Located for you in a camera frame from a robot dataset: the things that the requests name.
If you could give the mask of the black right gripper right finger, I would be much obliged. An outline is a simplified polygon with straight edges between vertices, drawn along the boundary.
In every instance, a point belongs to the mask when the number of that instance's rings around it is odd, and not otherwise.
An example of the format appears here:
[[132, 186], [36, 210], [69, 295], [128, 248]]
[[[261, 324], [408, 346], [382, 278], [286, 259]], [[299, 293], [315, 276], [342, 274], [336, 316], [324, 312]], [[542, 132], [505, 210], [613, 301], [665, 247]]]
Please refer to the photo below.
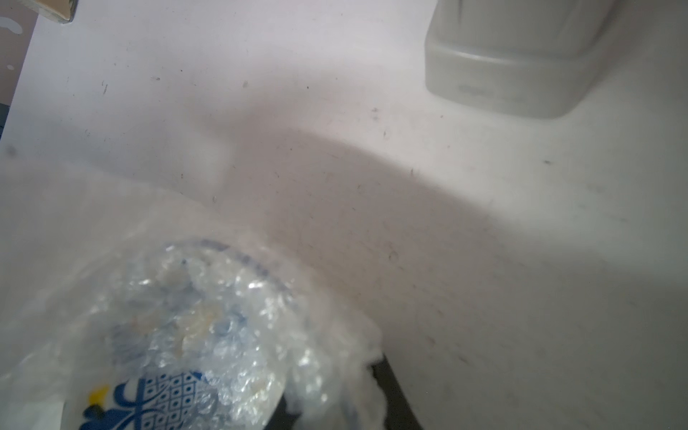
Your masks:
[[384, 428], [386, 430], [422, 430], [387, 357], [371, 365], [370, 369], [387, 403]]

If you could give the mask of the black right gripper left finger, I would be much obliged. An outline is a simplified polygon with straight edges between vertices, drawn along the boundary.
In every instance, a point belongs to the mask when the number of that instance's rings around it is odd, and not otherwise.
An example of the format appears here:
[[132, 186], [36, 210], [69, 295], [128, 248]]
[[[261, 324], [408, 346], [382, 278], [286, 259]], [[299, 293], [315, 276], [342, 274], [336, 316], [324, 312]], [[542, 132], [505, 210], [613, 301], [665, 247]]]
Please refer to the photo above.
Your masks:
[[279, 399], [279, 403], [265, 425], [265, 430], [292, 430], [301, 414], [290, 412], [285, 397]]

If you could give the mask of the bubble wrap sheet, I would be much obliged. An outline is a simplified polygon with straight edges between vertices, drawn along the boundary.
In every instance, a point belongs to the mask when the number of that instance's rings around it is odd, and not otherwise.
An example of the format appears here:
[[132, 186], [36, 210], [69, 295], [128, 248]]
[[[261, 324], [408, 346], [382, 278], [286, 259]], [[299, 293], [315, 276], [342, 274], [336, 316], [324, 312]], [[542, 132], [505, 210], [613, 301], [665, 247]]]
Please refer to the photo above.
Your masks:
[[376, 324], [183, 195], [1, 164], [5, 429], [381, 429]]

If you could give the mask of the blue yellow patterned bowl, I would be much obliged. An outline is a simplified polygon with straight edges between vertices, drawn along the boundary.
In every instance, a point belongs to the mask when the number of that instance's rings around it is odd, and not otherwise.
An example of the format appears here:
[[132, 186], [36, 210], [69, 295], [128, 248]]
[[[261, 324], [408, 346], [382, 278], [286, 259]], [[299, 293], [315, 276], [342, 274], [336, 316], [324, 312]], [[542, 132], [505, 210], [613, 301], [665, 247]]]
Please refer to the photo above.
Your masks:
[[250, 255], [191, 239], [105, 272], [109, 303], [77, 349], [64, 429], [265, 429], [285, 376], [251, 288], [281, 291]]

